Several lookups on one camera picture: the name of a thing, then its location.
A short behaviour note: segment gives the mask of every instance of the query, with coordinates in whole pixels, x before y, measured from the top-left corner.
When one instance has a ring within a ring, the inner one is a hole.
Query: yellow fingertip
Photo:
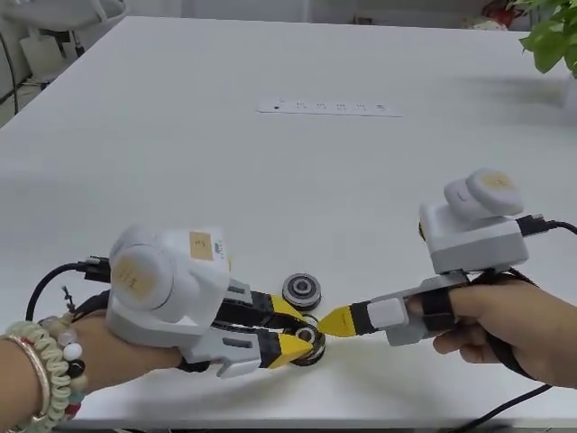
[[[318,330],[329,336],[356,336],[350,306],[334,309],[318,322]]]
[[[279,334],[280,356],[268,368],[278,368],[288,364],[313,350],[313,345],[289,334]]]
[[[305,322],[303,315],[296,311],[294,307],[286,302],[282,297],[277,295],[270,295],[270,299],[272,300],[272,308],[274,309],[275,313],[286,314]]]

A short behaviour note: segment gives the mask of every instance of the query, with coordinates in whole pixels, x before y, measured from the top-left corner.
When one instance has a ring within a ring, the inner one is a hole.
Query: beaded bracelet
[[[63,361],[63,352],[56,340],[42,327],[32,322],[18,322],[11,325],[7,335],[18,336],[34,349],[44,364],[50,378],[50,403],[46,416],[24,426],[26,431],[47,433],[64,417],[69,404],[70,378],[66,375],[68,364]]]
[[[62,356],[67,362],[67,375],[70,378],[69,405],[64,410],[62,420],[73,419],[82,406],[86,396],[88,379],[84,375],[86,365],[80,359],[82,346],[78,343],[78,335],[70,327],[72,315],[67,313],[62,318],[49,317],[41,321],[41,326],[48,331],[50,336],[58,342],[62,348]]]

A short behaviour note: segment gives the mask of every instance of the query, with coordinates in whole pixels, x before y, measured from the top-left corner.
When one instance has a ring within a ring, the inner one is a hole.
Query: potted plant
[[[577,0],[517,0],[515,3],[528,9],[541,7],[553,11],[549,19],[535,25],[521,43],[533,53],[536,68],[544,74],[564,60],[571,72],[564,104],[577,112]]]

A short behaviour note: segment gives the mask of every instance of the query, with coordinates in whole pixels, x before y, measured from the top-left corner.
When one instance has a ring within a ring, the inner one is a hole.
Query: black bead
[[[85,368],[86,365],[84,364],[84,361],[81,359],[75,359],[74,361],[69,362],[69,368],[66,373],[70,376],[70,379],[75,379],[82,375]]]

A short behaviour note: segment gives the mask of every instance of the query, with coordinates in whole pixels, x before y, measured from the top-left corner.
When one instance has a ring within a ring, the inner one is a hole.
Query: metal bearing
[[[310,311],[321,301],[321,285],[308,273],[293,273],[282,284],[282,298],[298,311]]]
[[[299,367],[308,367],[318,363],[325,354],[326,337],[325,334],[318,332],[316,328],[318,326],[318,320],[314,316],[303,314],[303,317],[309,326],[298,329],[286,329],[284,332],[292,336],[297,336],[313,346],[313,350],[308,354],[291,361],[291,364],[298,365]]]

